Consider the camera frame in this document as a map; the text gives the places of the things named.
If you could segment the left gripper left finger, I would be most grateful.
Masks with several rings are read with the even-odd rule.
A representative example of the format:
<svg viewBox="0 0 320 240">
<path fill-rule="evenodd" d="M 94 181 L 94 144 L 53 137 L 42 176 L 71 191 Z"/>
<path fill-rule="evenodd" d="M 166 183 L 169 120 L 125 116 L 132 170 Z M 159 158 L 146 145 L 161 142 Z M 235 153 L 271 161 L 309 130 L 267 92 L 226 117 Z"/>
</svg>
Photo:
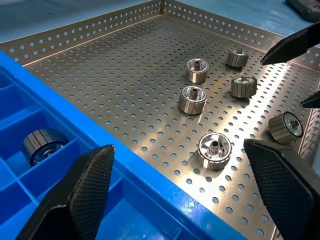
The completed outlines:
<svg viewBox="0 0 320 240">
<path fill-rule="evenodd" d="M 112 144 L 80 155 L 46 193 L 15 240 L 95 240 L 114 159 Z"/>
</svg>

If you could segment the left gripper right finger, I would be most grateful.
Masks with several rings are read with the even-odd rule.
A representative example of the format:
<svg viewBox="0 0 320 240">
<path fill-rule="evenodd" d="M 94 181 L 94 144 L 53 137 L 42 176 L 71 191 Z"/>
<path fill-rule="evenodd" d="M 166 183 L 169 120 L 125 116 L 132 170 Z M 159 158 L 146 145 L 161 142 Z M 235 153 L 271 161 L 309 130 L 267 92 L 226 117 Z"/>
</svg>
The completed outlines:
<svg viewBox="0 0 320 240">
<path fill-rule="evenodd" d="M 245 139 L 243 147 L 283 240 L 320 240 L 320 175 L 290 146 Z"/>
</svg>

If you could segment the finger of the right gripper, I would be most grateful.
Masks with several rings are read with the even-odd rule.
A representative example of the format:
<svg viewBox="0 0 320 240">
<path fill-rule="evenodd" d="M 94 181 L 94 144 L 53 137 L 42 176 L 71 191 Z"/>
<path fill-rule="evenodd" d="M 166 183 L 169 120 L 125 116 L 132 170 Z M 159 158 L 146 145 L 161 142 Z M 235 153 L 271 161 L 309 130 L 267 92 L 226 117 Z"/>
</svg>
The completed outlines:
<svg viewBox="0 0 320 240">
<path fill-rule="evenodd" d="M 291 61 L 320 44 L 320 21 L 276 43 L 261 59 L 262 66 Z"/>
<path fill-rule="evenodd" d="M 320 109 L 320 90 L 301 101 L 300 106 L 308 109 Z"/>
</svg>

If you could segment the blue compartment tray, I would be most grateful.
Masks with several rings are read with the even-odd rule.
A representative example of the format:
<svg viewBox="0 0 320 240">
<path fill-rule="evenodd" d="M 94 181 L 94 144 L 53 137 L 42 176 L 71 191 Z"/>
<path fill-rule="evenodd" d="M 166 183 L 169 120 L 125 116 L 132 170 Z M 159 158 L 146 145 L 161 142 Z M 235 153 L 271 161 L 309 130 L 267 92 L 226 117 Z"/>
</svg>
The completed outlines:
<svg viewBox="0 0 320 240">
<path fill-rule="evenodd" d="M 245 229 L 246 173 L 236 182 L 240 147 L 222 172 L 206 171 L 199 138 L 227 132 L 208 93 L 200 115 L 178 108 L 188 85 L 183 60 L 143 47 L 84 46 L 27 67 L 0 51 L 0 240 L 16 240 L 47 192 L 81 155 L 113 145 L 115 158 L 96 240 L 243 240 L 209 210 Z M 24 138 L 52 128 L 68 143 L 31 167 Z"/>
</svg>

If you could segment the perforated stainless steel tray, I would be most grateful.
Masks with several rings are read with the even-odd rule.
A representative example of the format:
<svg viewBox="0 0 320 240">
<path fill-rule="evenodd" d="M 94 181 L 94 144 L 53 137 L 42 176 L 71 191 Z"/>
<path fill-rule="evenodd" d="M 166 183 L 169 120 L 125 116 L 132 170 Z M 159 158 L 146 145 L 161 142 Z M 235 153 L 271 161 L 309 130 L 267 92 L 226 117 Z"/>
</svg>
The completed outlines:
<svg viewBox="0 0 320 240">
<path fill-rule="evenodd" d="M 0 239 L 18 236 L 74 160 L 115 147 L 97 240 L 282 240 L 244 139 L 294 113 L 312 161 L 320 48 L 261 66 L 280 35 L 151 0 L 0 43 Z"/>
</svg>

